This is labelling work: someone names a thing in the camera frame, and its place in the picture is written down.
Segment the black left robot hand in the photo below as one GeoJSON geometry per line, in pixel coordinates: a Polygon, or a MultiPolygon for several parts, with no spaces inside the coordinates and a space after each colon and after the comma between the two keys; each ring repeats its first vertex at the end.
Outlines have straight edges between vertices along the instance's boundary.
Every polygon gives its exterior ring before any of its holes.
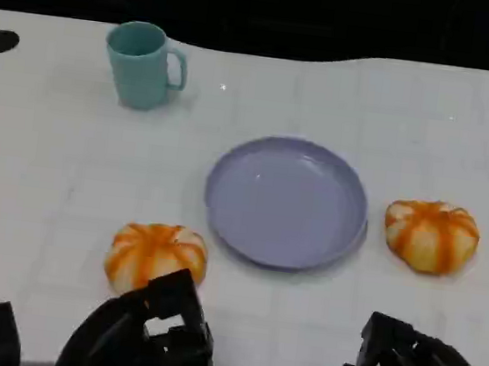
{"type": "Polygon", "coordinates": [[[54,366],[213,366],[213,341],[191,272],[108,299],[75,330],[54,366]]]}

